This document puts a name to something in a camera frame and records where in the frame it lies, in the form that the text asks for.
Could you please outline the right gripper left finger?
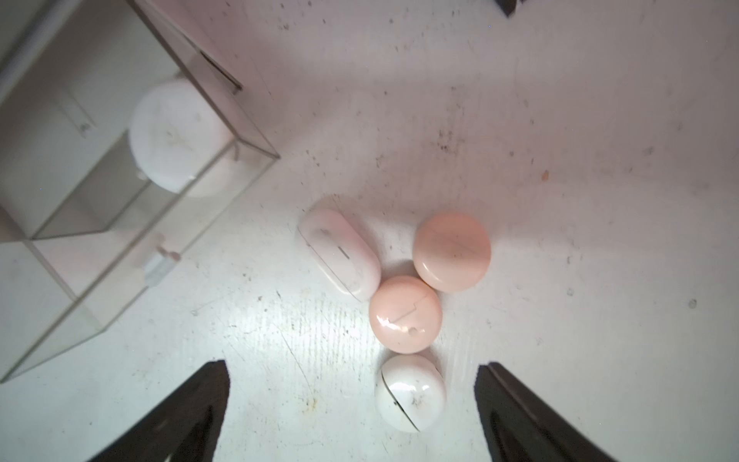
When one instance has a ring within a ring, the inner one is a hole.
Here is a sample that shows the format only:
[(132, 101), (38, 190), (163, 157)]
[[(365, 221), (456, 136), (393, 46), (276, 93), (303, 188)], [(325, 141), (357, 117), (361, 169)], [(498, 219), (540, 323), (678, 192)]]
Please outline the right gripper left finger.
[(204, 364), (94, 461), (211, 461), (230, 392), (226, 362)]

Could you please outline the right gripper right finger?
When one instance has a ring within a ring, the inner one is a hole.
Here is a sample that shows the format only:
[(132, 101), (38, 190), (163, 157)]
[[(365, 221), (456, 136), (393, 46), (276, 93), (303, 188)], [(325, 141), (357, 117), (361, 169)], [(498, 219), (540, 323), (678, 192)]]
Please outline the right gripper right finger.
[(475, 402), (494, 461), (611, 461), (498, 362), (481, 365)]

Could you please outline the white round earphone case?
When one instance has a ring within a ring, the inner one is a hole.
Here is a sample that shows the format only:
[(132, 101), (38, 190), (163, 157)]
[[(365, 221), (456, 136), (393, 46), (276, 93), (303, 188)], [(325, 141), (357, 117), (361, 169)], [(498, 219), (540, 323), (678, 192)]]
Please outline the white round earphone case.
[(396, 355), (380, 368), (375, 382), (375, 405), (394, 429), (419, 433), (437, 422), (446, 407), (446, 384), (427, 358)]
[(185, 78), (169, 80), (140, 100), (128, 142), (140, 172), (173, 194), (215, 196), (238, 173), (235, 137)]

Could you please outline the white three-drawer box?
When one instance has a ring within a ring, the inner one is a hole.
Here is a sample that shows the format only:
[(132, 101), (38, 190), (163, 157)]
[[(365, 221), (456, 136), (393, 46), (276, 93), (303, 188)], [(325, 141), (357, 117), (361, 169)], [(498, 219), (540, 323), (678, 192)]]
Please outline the white three-drawer box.
[[(156, 286), (278, 159), (195, 1), (1, 5), (1, 379), (94, 338)], [(140, 100), (189, 80), (235, 137), (215, 196), (173, 194), (138, 169)]]

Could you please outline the white oval earphone case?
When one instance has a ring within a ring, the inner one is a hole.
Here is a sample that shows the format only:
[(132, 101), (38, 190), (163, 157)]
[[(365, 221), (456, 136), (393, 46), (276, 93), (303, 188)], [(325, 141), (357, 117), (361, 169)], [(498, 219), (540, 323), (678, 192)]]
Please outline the white oval earphone case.
[(298, 236), (342, 294), (361, 302), (373, 297), (381, 280), (379, 259), (340, 212), (311, 211), (299, 223)]

